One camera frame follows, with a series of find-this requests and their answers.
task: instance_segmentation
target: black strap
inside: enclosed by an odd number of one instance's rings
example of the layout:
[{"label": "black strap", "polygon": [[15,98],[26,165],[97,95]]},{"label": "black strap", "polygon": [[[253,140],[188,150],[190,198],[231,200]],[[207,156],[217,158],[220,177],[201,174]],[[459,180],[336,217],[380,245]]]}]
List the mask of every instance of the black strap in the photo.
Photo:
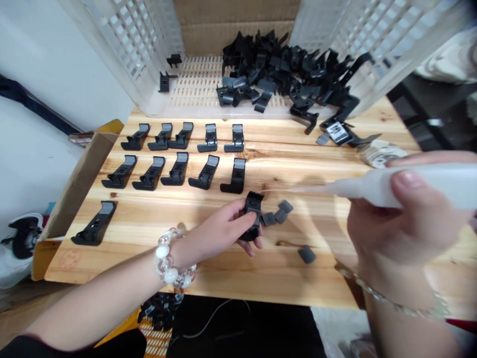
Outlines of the black strap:
[{"label": "black strap", "polygon": [[28,97],[26,91],[17,81],[12,81],[0,76],[0,96],[23,104],[26,108],[38,114],[48,123],[54,125],[66,135],[78,132],[77,129],[70,126],[67,122],[62,120],[48,108]]}]

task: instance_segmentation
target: wood grain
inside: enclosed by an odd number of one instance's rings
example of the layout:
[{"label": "wood grain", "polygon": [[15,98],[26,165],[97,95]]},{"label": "wood grain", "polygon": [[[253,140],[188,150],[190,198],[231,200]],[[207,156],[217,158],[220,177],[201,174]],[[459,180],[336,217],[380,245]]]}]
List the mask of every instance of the wood grain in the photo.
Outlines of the wood grain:
[{"label": "wood grain", "polygon": [[[155,246],[161,233],[170,227],[186,231],[204,221],[212,212],[239,195],[220,192],[220,183],[230,182],[235,157],[246,158],[245,188],[260,191],[297,185],[320,185],[340,178],[361,176],[370,168],[350,147],[333,143],[315,143],[321,133],[316,128],[310,136],[305,127],[293,120],[194,120],[194,130],[186,151],[189,163],[186,177],[198,177],[208,153],[198,153],[197,144],[205,139],[205,124],[215,123],[220,163],[208,191],[183,186],[162,186],[153,192],[134,190],[131,182],[139,180],[152,163],[152,156],[164,156],[161,174],[168,176],[176,160],[177,150],[151,152],[147,142],[154,141],[160,124],[173,123],[173,135],[182,128],[183,120],[147,118],[134,110],[113,146],[99,175],[71,225],[66,237],[81,231],[100,209],[101,200],[116,200],[116,212],[98,247],[77,246],[66,239],[56,253],[46,274],[47,280],[85,283],[99,273],[148,248]],[[362,116],[352,120],[355,132],[366,137],[383,133],[381,137],[398,144],[409,153],[419,147],[386,98],[381,99]],[[149,123],[151,131],[139,152],[125,152],[120,143],[134,134],[139,123]],[[232,124],[243,124],[245,150],[225,153],[223,145],[232,142]],[[123,190],[106,189],[101,180],[114,172],[124,161],[125,154],[138,156],[129,182]],[[356,263],[356,255],[346,233],[349,202],[323,195],[289,192],[268,192],[262,202],[264,212],[277,210],[288,200],[295,210],[283,225],[264,230],[264,248],[254,259],[238,246],[199,265],[197,278],[186,293],[228,297],[265,302],[292,303],[314,306],[357,307],[344,279],[334,269],[335,258],[347,265]],[[453,317],[475,318],[477,299],[466,290],[466,282],[476,281],[477,240],[467,228],[462,240],[429,268],[436,289],[448,299]],[[306,265],[297,249],[309,245],[317,255]],[[75,267],[62,268],[65,256],[75,250],[79,256]]]}]

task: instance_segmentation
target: glue bottle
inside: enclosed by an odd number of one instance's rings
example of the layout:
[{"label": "glue bottle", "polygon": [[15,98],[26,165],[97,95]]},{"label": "glue bottle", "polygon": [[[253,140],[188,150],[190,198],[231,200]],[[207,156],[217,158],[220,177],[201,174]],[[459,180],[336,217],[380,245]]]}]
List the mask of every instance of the glue bottle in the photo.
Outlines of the glue bottle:
[{"label": "glue bottle", "polygon": [[286,191],[323,192],[347,198],[364,198],[375,206],[401,208],[391,191],[391,175],[411,170],[431,187],[444,193],[457,209],[477,208],[477,164],[445,163],[374,169],[360,178],[339,179],[322,186],[295,187]]}]

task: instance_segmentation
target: white wall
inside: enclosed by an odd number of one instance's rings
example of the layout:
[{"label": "white wall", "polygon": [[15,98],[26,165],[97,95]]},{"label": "white wall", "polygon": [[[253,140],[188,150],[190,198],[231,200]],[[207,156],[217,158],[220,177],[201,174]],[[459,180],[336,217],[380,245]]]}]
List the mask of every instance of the white wall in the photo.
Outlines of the white wall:
[{"label": "white wall", "polygon": [[[82,130],[133,103],[57,0],[0,0],[0,73]],[[19,103],[0,97],[0,239],[7,222],[58,200],[83,149]]]},{"label": "white wall", "polygon": [[133,102],[57,0],[0,0],[0,73],[85,131]]},{"label": "white wall", "polygon": [[83,149],[20,103],[1,96],[0,136],[1,234],[11,219],[44,213],[59,198]]}]

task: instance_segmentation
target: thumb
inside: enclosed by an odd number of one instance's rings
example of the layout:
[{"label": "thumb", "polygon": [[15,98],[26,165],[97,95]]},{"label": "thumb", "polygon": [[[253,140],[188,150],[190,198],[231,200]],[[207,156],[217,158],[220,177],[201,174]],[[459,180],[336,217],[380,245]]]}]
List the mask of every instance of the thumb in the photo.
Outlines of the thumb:
[{"label": "thumb", "polygon": [[230,223],[228,235],[237,240],[245,231],[250,229],[257,219],[257,214],[253,211],[242,215]]},{"label": "thumb", "polygon": [[391,177],[391,189],[401,203],[405,229],[413,236],[426,237],[439,230],[453,215],[445,195],[430,187],[417,173],[404,170]]}]

